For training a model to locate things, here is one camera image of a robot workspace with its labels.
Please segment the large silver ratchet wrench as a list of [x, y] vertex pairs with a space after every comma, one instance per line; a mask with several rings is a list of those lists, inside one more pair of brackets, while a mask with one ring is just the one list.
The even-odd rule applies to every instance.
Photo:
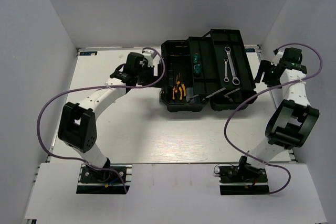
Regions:
[[232, 73], [232, 83], [236, 86], [240, 85], [240, 80], [237, 77], [235, 67], [234, 67], [234, 63], [233, 63], [233, 60], [232, 60], [232, 57], [231, 57], [231, 48], [230, 47], [225, 47], [225, 51], [227, 53], [227, 59], [228, 59], [229, 65], [230, 65], [231, 73]]

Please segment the small silver combination wrench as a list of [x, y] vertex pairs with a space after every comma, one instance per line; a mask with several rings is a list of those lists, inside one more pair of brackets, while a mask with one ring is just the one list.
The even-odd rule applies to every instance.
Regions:
[[224, 64], [225, 64], [225, 67], [224, 67], [224, 81], [225, 82], [229, 82], [229, 77], [228, 77], [228, 66], [227, 66], [227, 64], [228, 64], [228, 59], [227, 58], [225, 58], [224, 59]]

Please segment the black plastic toolbox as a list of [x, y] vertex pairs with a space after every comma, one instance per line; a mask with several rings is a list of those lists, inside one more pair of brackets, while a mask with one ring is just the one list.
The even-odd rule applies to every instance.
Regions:
[[[232, 83], [229, 62], [229, 82], [224, 81], [224, 59], [227, 58], [225, 47], [231, 48], [240, 85]], [[234, 110], [256, 94], [256, 85], [239, 30], [211, 29], [202, 37], [167, 40], [161, 45], [161, 54], [164, 62], [159, 64], [158, 72], [164, 72], [165, 75], [158, 86], [161, 88], [160, 100], [169, 112], [199, 112], [207, 104], [215, 111]], [[200, 56], [202, 73], [199, 77], [193, 73], [194, 54]], [[177, 75], [186, 88], [193, 88], [194, 96], [190, 102], [186, 102], [186, 98], [180, 101], [179, 93], [175, 100], [172, 99]]]

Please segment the yellow long-nose pliers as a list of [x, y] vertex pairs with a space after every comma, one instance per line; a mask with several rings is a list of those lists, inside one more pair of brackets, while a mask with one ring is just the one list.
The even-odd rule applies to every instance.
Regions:
[[182, 101], [186, 97], [186, 87], [183, 83], [179, 83], [178, 90], [180, 92], [180, 98], [179, 100]]

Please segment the green stubby screwdriver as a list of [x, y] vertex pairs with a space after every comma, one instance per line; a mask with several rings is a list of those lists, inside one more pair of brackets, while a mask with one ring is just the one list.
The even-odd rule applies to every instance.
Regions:
[[202, 67], [199, 63], [194, 65], [193, 69], [194, 76], [199, 77], [202, 73]]
[[193, 62], [193, 64], [199, 64], [199, 60], [200, 60], [200, 56], [199, 56], [199, 54], [194, 54], [193, 55], [193, 58], [192, 58], [192, 62]]

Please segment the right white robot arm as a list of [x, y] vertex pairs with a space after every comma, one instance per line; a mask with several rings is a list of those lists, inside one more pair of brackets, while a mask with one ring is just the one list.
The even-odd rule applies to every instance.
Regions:
[[239, 160], [237, 175], [245, 182], [260, 174], [279, 153], [301, 147], [320, 115], [308, 101], [303, 81], [307, 68], [301, 62], [302, 51], [291, 47], [277, 52], [273, 61], [262, 60], [259, 65], [255, 82], [269, 88], [281, 85], [283, 100], [266, 126], [265, 138]]

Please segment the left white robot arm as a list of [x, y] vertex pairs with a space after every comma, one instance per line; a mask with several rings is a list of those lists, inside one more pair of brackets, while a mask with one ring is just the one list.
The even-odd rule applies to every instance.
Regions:
[[74, 149], [89, 165], [93, 176], [101, 182], [110, 178], [109, 159], [97, 146], [96, 120], [117, 99], [126, 95], [131, 87], [147, 86], [157, 82], [153, 60], [157, 53], [149, 48], [141, 53], [131, 52], [126, 63], [119, 65], [103, 88], [80, 102], [68, 102], [62, 109], [58, 138]]

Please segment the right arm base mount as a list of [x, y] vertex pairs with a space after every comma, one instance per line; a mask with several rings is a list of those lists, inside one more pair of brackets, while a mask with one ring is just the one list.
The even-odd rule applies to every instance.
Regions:
[[238, 171], [238, 165], [221, 163], [214, 167], [214, 175], [219, 177], [219, 191], [222, 196], [269, 194], [266, 170], [259, 174]]

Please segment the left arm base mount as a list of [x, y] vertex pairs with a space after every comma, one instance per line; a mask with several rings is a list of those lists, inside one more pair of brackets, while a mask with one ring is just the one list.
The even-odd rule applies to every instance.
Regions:
[[76, 194], [125, 195], [131, 185], [132, 165], [111, 166], [119, 175], [110, 171], [93, 170], [82, 165]]

